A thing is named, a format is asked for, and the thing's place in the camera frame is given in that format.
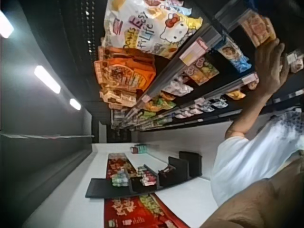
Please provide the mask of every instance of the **hello kitty face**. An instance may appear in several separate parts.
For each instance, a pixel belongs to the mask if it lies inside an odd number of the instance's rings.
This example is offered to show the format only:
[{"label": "hello kitty face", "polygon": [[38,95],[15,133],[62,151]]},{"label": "hello kitty face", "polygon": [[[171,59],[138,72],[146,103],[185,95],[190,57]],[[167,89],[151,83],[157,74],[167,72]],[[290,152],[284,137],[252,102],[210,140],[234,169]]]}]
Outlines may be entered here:
[{"label": "hello kitty face", "polygon": [[161,33],[160,38],[169,43],[179,45],[190,35],[188,34],[189,28],[187,24],[176,13],[170,13],[165,23],[166,27]]}]

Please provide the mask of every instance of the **white t-shirt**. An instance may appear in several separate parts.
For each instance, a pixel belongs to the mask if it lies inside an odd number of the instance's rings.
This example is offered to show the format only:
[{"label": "white t-shirt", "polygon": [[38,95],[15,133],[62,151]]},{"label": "white t-shirt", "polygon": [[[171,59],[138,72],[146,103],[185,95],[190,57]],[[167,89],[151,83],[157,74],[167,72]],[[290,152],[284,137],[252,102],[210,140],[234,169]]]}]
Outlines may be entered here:
[{"label": "white t-shirt", "polygon": [[292,153],[304,149],[304,116],[288,112],[269,121],[253,139],[239,136],[218,147],[211,189],[218,206],[263,178],[272,177]]}]

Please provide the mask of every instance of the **ceiling light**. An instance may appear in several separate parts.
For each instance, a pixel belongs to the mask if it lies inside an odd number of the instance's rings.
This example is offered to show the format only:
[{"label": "ceiling light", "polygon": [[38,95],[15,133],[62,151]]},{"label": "ceiling light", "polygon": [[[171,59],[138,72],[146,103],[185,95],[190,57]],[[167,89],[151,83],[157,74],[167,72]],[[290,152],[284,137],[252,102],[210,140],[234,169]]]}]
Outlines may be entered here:
[{"label": "ceiling light", "polygon": [[14,31],[13,26],[10,24],[6,16],[0,11],[0,34],[4,38],[8,38]]},{"label": "ceiling light", "polygon": [[81,109],[80,103],[78,103],[77,100],[75,100],[73,98],[70,100],[70,105],[72,105],[77,110]]},{"label": "ceiling light", "polygon": [[52,78],[43,66],[37,66],[34,74],[56,94],[60,93],[60,85]]}]

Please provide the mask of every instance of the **dark ceiling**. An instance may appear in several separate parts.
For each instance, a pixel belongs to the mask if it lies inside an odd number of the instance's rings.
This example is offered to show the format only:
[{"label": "dark ceiling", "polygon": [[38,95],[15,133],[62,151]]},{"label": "dark ceiling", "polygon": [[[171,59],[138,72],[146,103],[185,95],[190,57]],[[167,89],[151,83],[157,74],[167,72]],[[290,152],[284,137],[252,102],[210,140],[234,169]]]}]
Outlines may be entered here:
[{"label": "dark ceiling", "polygon": [[93,117],[102,124],[110,124],[110,109],[99,98],[100,87],[93,67],[100,37],[104,35],[107,1],[20,0],[20,3],[54,71]]}]

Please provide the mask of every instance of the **man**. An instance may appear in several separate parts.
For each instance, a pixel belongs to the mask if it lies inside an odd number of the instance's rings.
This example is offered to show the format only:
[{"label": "man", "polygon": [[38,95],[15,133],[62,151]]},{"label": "man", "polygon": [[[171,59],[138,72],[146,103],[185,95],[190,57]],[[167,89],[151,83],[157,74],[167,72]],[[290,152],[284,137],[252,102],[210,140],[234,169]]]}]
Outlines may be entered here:
[{"label": "man", "polygon": [[218,147],[211,187],[220,207],[203,228],[279,228],[301,213],[303,158],[276,173],[293,153],[304,150],[304,115],[287,112],[268,122],[253,140],[245,137],[265,103],[287,80],[284,48],[277,39],[256,51],[260,82]]}]

